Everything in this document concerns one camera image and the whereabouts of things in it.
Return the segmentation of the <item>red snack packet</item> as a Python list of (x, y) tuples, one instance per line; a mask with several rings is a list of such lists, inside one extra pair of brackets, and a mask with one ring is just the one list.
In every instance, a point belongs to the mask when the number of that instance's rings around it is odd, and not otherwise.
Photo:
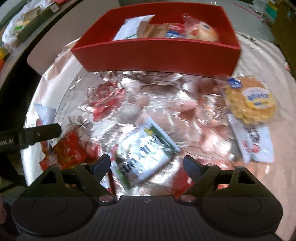
[(51, 153), (39, 162), (43, 171), (50, 166), (59, 166), (61, 170), (71, 169), (76, 165), (84, 162), (87, 153), (79, 143), (78, 134), (69, 131), (60, 139), (51, 149)]

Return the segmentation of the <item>white red-print snack packet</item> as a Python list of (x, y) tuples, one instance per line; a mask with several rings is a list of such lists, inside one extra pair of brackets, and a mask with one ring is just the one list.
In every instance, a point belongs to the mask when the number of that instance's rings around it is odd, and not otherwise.
[(254, 160), (262, 163), (274, 161), (274, 149), (267, 125), (247, 125), (233, 114), (227, 114), (245, 164)]

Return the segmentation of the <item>green white biscuit packet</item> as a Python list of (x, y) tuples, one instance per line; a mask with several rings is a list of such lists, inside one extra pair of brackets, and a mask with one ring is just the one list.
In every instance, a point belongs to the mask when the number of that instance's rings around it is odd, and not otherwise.
[(111, 170), (126, 190), (143, 183), (163, 168), (180, 148), (152, 119), (121, 138), (108, 153)]

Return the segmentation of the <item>yellow waffle packet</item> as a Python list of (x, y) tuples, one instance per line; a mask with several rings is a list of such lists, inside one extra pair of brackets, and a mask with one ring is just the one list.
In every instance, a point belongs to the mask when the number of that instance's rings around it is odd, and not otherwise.
[(267, 85), (255, 76), (216, 75), (232, 115), (247, 125), (260, 125), (283, 118), (281, 107)]

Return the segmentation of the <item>red blue cake packet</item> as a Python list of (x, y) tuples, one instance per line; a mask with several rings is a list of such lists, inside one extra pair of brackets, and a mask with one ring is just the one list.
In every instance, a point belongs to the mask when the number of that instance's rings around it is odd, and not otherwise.
[(168, 30), (166, 31), (165, 37), (219, 42), (218, 33), (207, 23), (189, 15), (183, 15), (183, 21), (183, 24), (168, 24)]

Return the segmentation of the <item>yellow bread snack packet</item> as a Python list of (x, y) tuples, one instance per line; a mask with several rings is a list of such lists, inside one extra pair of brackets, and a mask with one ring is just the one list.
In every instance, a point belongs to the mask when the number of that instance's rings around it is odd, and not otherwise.
[(167, 24), (150, 24), (154, 15), (137, 16), (126, 19), (120, 27), (114, 41), (138, 38), (165, 38), (168, 30)]

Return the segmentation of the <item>floral tablecloth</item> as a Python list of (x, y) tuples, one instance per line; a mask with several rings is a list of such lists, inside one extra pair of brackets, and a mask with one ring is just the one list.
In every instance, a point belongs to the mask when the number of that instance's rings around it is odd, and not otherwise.
[[(274, 161), (251, 160), (247, 168), (274, 194), (283, 207), (277, 234), (283, 240), (295, 239), (295, 78), (287, 70), (285, 58), (274, 44), (244, 33), (236, 34), (241, 55), (235, 77), (254, 76), (275, 95), (280, 108), (268, 123), (273, 142)], [(122, 195), (169, 195), (182, 192), (191, 184), (181, 159), (185, 155), (214, 162), (223, 169), (242, 165), (242, 155), (234, 134), (224, 120), (222, 99), (217, 97), (214, 124), (203, 125), (194, 116), (198, 99), (218, 95), (215, 81), (206, 77), (169, 73), (86, 72), (72, 54), (73, 43), (66, 45), (43, 74), (29, 106), (24, 126), (34, 127), (37, 119), (49, 116), (67, 129), (76, 124), (91, 132), (92, 141), (106, 153), (128, 131), (152, 118), (181, 148), (152, 178), (132, 188), (115, 180), (115, 192)], [(86, 106), (90, 88), (116, 80), (125, 89), (120, 106), (94, 121)]]

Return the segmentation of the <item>white plastic bag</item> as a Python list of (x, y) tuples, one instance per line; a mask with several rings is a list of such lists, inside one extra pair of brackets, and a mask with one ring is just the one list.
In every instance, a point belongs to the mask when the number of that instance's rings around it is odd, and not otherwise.
[(6, 26), (1, 38), (4, 47), (14, 48), (17, 45), (17, 35), (50, 3), (51, 1), (27, 1)]

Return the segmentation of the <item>dark green long box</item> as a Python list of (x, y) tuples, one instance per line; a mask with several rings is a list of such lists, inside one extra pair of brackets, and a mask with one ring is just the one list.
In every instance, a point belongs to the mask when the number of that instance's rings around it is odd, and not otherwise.
[(38, 27), (52, 17), (59, 9), (59, 6), (53, 2), (45, 7), (38, 5), (36, 8), (23, 14), (19, 20), (20, 25), (14, 27), (17, 39), (20, 42), (25, 42)]

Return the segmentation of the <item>red cardboard box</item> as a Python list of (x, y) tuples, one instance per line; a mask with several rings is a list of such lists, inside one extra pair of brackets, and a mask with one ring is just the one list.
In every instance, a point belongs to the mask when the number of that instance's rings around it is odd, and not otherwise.
[[(154, 24), (181, 23), (184, 14), (213, 27), (218, 33), (219, 42), (169, 38), (115, 39), (126, 19), (152, 15)], [(221, 6), (158, 2), (107, 11), (71, 51), (89, 72), (139, 70), (214, 77), (233, 73), (241, 48)]]

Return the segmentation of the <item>wooden side cabinet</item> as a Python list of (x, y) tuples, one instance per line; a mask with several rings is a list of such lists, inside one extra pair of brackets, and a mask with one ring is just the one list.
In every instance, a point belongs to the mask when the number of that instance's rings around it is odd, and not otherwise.
[(290, 70), (295, 77), (295, 1), (277, 1), (277, 15), (271, 32), (274, 36), (275, 45), (283, 52)]

